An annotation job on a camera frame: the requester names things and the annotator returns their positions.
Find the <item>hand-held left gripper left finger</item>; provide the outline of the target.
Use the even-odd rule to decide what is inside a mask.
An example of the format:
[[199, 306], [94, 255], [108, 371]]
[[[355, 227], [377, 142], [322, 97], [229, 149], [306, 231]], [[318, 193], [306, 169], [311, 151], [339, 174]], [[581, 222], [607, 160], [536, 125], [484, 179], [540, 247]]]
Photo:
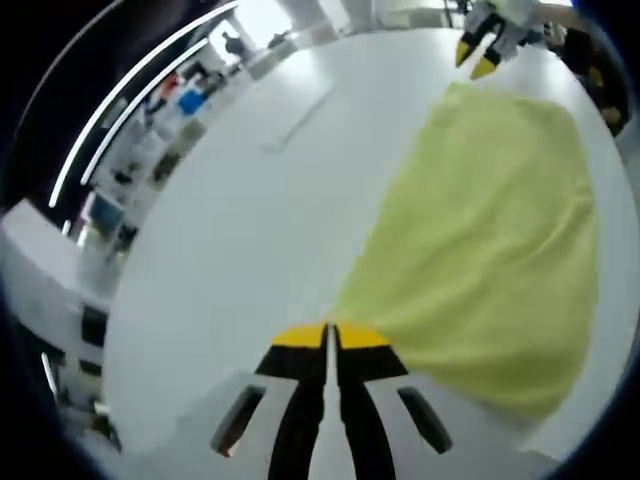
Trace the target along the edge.
[[324, 323], [289, 328], [253, 371], [195, 401], [150, 453], [155, 478], [308, 478], [324, 416], [327, 336]]

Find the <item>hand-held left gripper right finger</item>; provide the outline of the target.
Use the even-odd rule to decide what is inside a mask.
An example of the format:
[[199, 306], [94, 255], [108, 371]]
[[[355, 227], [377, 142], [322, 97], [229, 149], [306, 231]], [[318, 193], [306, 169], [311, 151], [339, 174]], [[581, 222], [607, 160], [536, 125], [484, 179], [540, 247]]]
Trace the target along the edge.
[[337, 323], [340, 416], [358, 479], [537, 479], [481, 412], [412, 375], [380, 333]]

